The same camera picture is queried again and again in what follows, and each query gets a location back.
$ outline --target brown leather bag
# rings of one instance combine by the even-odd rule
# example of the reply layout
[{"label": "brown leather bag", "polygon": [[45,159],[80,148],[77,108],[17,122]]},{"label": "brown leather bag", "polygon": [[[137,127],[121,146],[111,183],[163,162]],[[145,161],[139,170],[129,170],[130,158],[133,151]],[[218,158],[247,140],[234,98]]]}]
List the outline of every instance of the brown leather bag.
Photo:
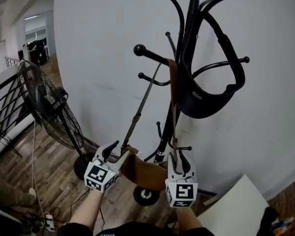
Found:
[{"label": "brown leather bag", "polygon": [[[177,65],[175,61],[169,59],[170,78],[171,78],[171,97],[173,126],[176,126],[176,87],[177,87]],[[175,135],[173,138],[174,160],[177,162]],[[122,174],[136,185],[149,190],[162,191],[165,189],[167,176],[167,162],[148,163],[137,157],[138,150],[130,145],[125,146],[121,155],[129,151],[129,156],[121,167]]]},{"label": "brown leather bag", "polygon": [[136,185],[149,190],[162,191],[165,189],[165,180],[167,179],[167,162],[148,163],[137,157],[138,150],[126,146],[121,152],[130,152],[126,161],[121,167],[124,176]]}]

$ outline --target stand fan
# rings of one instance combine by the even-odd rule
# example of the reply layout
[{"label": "stand fan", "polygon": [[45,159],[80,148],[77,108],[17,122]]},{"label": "stand fan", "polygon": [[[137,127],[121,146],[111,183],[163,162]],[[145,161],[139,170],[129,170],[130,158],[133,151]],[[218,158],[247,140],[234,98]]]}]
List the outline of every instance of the stand fan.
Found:
[{"label": "stand fan", "polygon": [[20,91],[35,120],[57,142],[78,152],[80,157],[74,163],[74,172],[83,180],[88,160],[91,160],[89,157],[93,154],[84,155],[81,151],[84,138],[67,104],[67,92],[55,87],[38,66],[26,60],[20,62],[18,81],[24,83]]}]

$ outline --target shoe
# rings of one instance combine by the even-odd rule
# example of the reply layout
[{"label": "shoe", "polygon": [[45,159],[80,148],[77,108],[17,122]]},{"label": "shoe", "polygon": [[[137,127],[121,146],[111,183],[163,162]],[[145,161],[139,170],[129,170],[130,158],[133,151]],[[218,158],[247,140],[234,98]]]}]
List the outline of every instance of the shoe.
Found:
[{"label": "shoe", "polygon": [[34,196],[35,199],[37,198],[36,191],[33,188],[30,188],[29,189],[29,194],[32,195],[32,196]]}]

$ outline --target white cable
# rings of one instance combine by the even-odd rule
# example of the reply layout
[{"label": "white cable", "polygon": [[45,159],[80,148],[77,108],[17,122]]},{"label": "white cable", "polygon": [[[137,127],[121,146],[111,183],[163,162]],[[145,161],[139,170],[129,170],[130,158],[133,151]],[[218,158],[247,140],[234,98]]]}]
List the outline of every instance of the white cable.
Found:
[{"label": "white cable", "polygon": [[87,143],[87,142],[85,142],[85,141],[84,141],[84,143],[85,143],[86,145],[88,145],[89,147],[91,147],[91,148],[98,149],[98,147],[93,147],[93,146],[91,146],[89,143]]},{"label": "white cable", "polygon": [[36,182],[35,170],[34,170],[35,127],[36,127],[36,121],[34,120],[33,152],[32,152],[32,156],[31,156],[31,183],[32,183],[32,187],[34,189],[34,184],[33,184],[33,179],[34,179],[36,195],[37,195],[38,203],[39,203],[40,210],[41,210],[41,213],[42,213],[41,217],[43,217],[46,212],[43,211],[43,207],[41,206],[41,203],[40,203],[38,190],[37,190],[37,182]]},{"label": "white cable", "polygon": [[44,212],[43,215],[41,215],[40,217],[43,217],[45,214],[50,215],[50,213],[46,211],[46,212]]}]

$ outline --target ceiling light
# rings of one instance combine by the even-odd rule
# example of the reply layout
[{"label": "ceiling light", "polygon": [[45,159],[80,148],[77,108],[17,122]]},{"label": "ceiling light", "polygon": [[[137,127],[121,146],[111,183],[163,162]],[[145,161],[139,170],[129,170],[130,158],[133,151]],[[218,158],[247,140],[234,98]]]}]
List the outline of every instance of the ceiling light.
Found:
[{"label": "ceiling light", "polygon": [[29,17],[29,18],[25,18],[25,20],[27,19],[31,19],[31,18],[35,18],[35,17],[38,17],[39,15],[36,15],[36,16],[32,16],[32,17]]}]

